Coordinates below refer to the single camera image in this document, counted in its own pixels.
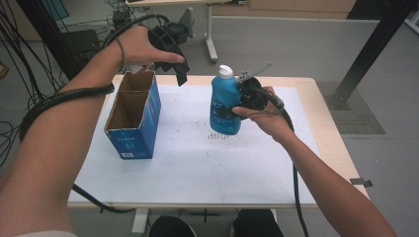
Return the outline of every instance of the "plastic bottle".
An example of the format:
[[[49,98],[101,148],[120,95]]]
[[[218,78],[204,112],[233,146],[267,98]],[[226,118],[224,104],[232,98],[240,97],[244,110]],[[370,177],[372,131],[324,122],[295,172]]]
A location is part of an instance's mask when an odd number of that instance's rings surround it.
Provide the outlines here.
[[[230,67],[219,66],[219,72],[212,79],[212,95],[209,109],[209,123],[213,130],[225,134],[237,134],[241,119],[232,112],[240,102],[241,94],[236,86]]]

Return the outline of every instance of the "white table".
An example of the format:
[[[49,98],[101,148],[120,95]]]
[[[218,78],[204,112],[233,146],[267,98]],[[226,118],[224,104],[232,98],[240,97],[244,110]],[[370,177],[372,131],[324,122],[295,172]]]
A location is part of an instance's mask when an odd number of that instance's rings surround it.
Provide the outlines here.
[[[212,3],[224,3],[230,0],[142,0],[129,3],[126,1],[128,7],[144,7],[144,6],[159,6],[159,5],[173,5],[173,4],[207,4],[207,32],[205,33],[207,47],[209,49],[209,58],[213,63],[216,63],[218,56],[216,55],[215,46],[212,41]]]
[[[115,79],[119,85],[122,76]],[[111,95],[95,130],[76,184],[95,198],[119,207],[294,206],[292,163],[285,150],[248,120],[235,136],[210,129],[210,76],[189,76],[177,87],[175,76],[157,75],[162,101],[154,157],[123,160],[106,136]],[[259,77],[286,103],[297,135],[349,181],[358,172],[309,78]],[[367,195],[363,186],[357,188]],[[300,181],[303,206],[315,206]],[[70,206],[92,205],[72,193]]]

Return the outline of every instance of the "blue cardboard box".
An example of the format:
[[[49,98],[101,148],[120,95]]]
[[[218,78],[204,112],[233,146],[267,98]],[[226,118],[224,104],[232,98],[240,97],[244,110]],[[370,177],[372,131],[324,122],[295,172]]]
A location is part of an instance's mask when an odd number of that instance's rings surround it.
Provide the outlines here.
[[[105,133],[123,159],[151,159],[161,102],[154,72],[126,73]]]

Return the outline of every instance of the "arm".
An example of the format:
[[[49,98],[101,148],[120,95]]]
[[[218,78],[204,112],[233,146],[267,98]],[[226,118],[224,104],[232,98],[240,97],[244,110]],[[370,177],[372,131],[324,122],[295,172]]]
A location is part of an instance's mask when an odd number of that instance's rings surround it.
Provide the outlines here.
[[[177,54],[154,48],[147,32],[136,27],[119,37],[127,64],[183,62]],[[109,85],[121,64],[121,49],[113,42],[61,91]],[[0,187],[0,236],[72,231],[67,200],[89,150],[104,99],[97,96],[63,103],[34,121]]]
[[[266,88],[274,93],[272,87]],[[304,179],[321,211],[341,236],[396,236],[376,207],[317,157],[289,128],[278,110],[269,104],[266,112],[245,108],[233,111],[255,121],[281,143]]]

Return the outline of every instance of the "white cap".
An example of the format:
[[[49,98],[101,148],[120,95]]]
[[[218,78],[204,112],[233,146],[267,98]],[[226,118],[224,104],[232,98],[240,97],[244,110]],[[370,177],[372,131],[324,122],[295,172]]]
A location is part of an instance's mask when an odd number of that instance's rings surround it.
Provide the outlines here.
[[[218,76],[221,79],[230,79],[233,76],[233,70],[229,66],[220,65]]]

